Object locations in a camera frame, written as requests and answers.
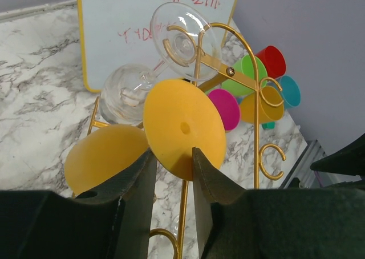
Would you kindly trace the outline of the blue wine glass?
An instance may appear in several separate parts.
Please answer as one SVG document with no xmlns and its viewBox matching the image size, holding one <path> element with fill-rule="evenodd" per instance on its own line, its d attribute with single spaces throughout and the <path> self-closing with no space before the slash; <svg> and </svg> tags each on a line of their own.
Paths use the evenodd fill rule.
<svg viewBox="0 0 365 259">
<path fill-rule="evenodd" d="M 281 85 L 282 91 L 279 91 L 275 84 L 271 84 L 271 86 L 280 93 L 284 101 L 284 108 L 298 107 L 301 103 L 301 91 L 296 81 L 288 75 L 284 75 L 276 80 Z"/>
</svg>

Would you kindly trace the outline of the yellow wine glass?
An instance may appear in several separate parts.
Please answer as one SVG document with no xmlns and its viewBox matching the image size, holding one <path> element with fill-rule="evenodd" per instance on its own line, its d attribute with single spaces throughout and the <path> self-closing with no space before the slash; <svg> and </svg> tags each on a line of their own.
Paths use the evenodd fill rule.
<svg viewBox="0 0 365 259">
<path fill-rule="evenodd" d="M 282 101 L 280 93 L 272 86 L 265 86 L 262 89 L 265 98 L 274 104 L 278 104 Z M 254 111 L 255 111 L 255 93 L 246 96 L 240 103 L 241 120 L 254 124 Z M 259 96 L 259 124 L 270 123 L 277 121 L 283 117 L 285 112 L 284 105 L 281 104 L 278 107 L 272 107 L 268 105 Z"/>
</svg>

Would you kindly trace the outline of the gold wire glass rack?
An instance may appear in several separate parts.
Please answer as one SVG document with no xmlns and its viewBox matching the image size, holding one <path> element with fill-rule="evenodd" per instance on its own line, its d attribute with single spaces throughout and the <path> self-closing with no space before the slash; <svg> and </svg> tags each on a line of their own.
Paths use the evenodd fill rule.
<svg viewBox="0 0 365 259">
<path fill-rule="evenodd" d="M 232 33 L 247 49 L 251 63 L 253 64 L 253 71 L 254 71 L 254 78 L 250 79 L 248 76 L 242 74 L 239 71 L 234 71 L 234 68 L 228 66 L 226 64 L 221 64 L 220 67 L 217 68 L 218 73 L 217 75 L 212 78 L 211 80 L 201 84 L 198 86 L 203 92 L 210 90 L 208 93 L 208 98 L 212 101 L 215 107 L 221 116 L 222 122 L 224 126 L 230 125 L 233 122 L 237 122 L 241 118 L 241 111 L 238 106 L 238 102 L 236 101 L 235 97 L 223 89 L 214 89 L 214 86 L 219 85 L 230 79 L 240 85 L 246 86 L 251 88 L 254 91 L 254 142 L 255 142 L 255 149 L 254 149 L 254 187 L 259 188 L 259 173 L 263 173 L 266 178 L 270 179 L 271 181 L 277 181 L 284 175 L 284 172 L 280 172 L 277 175 L 271 175 L 267 172 L 266 168 L 262 162 L 262 155 L 265 149 L 267 148 L 274 148 L 278 151 L 283 161 L 286 160 L 286 155 L 283 150 L 273 144 L 267 143 L 262 147 L 259 147 L 259 123 L 260 123 L 260 102 L 264 101 L 268 106 L 272 108 L 280 108 L 281 110 L 284 109 L 284 100 L 281 99 L 278 103 L 272 103 L 267 100 L 263 94 L 262 82 L 264 81 L 271 81 L 274 83 L 275 86 L 278 87 L 279 91 L 282 91 L 281 85 L 271 77 L 265 77 L 259 79 L 258 74 L 258 66 L 256 58 L 250 48 L 249 44 L 245 40 L 245 38 L 238 33 L 234 28 L 219 22 L 212 22 L 208 23 L 204 26 L 204 29 L 199 33 L 198 41 L 201 43 L 204 34 L 206 31 L 212 28 L 220 28 L 224 29 L 230 33 Z M 187 199 L 188 199 L 188 182 L 186 180 L 182 181 L 181 187 L 181 199 L 180 199 L 180 213 L 179 213 L 179 221 L 178 221 L 178 230 L 177 235 L 174 236 L 170 231 L 162 228 L 156 228 L 150 231 L 150 237 L 162 235 L 166 237 L 172 244 L 174 254 L 174 258 L 182 258 L 183 257 L 183 243 L 184 243 L 184 235 L 185 235 L 185 222 L 186 222 L 186 209 L 187 209 Z"/>
</svg>

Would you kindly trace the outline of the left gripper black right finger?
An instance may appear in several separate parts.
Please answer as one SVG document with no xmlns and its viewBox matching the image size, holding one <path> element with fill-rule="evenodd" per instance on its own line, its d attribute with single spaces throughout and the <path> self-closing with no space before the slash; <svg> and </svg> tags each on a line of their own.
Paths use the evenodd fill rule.
<svg viewBox="0 0 365 259">
<path fill-rule="evenodd" d="M 245 189 L 192 150 L 200 258 L 363 258 L 364 191 Z"/>
</svg>

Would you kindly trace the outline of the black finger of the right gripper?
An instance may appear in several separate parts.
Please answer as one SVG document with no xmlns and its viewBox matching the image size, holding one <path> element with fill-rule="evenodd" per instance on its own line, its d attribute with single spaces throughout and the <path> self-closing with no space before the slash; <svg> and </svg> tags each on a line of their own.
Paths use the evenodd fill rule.
<svg viewBox="0 0 365 259">
<path fill-rule="evenodd" d="M 364 177 L 364 135 L 332 155 L 311 164 L 312 171 Z"/>
</svg>

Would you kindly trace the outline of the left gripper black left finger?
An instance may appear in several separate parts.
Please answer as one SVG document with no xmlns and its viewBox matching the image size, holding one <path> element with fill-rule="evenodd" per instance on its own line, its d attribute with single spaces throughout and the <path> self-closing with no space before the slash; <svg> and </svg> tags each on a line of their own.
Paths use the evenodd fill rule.
<svg viewBox="0 0 365 259">
<path fill-rule="evenodd" d="M 2 258 L 146 258 L 156 158 L 133 164 L 74 199 L 1 192 Z"/>
</svg>

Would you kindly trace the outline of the pink wine glass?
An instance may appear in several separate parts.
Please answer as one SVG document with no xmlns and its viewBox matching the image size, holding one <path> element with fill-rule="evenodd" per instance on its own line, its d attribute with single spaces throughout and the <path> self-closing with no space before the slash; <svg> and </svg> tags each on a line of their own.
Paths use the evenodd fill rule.
<svg viewBox="0 0 365 259">
<path fill-rule="evenodd" d="M 240 107 L 235 97 L 228 91 L 218 88 L 210 91 L 208 98 L 220 114 L 225 131 L 234 130 L 241 119 Z"/>
</svg>

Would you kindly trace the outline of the orange wine glass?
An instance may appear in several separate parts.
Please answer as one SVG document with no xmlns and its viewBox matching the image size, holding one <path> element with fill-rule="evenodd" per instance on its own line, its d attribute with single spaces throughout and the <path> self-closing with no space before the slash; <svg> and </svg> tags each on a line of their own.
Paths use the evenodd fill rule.
<svg viewBox="0 0 365 259">
<path fill-rule="evenodd" d="M 226 152 L 220 114 L 194 85 L 163 80 L 147 95 L 142 129 L 124 124 L 97 129 L 71 149 L 64 175 L 73 193 L 79 195 L 128 168 L 151 149 L 171 174 L 191 181 L 193 148 L 199 148 L 220 168 Z"/>
</svg>

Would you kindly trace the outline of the red wine glass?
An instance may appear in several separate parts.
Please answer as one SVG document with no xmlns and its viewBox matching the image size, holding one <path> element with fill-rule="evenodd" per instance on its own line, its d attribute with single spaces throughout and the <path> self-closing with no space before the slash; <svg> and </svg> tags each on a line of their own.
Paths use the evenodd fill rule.
<svg viewBox="0 0 365 259">
<path fill-rule="evenodd" d="M 267 46 L 255 54 L 266 68 L 268 77 L 282 77 L 286 73 L 286 61 L 283 54 L 275 46 Z"/>
</svg>

